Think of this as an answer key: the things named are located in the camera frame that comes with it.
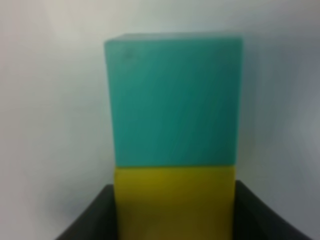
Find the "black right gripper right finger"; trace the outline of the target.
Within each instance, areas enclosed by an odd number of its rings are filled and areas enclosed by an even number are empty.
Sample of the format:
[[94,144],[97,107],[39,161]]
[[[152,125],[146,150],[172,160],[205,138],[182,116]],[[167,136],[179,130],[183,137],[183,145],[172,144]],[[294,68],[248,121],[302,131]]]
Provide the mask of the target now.
[[235,182],[234,240],[309,240],[284,220],[240,180]]

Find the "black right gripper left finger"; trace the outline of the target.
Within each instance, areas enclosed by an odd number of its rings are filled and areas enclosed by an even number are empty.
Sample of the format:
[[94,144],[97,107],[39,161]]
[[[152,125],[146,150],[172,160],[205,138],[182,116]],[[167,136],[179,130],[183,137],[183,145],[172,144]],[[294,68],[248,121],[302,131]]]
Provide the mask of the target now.
[[57,239],[117,240],[114,186],[106,185],[87,209]]

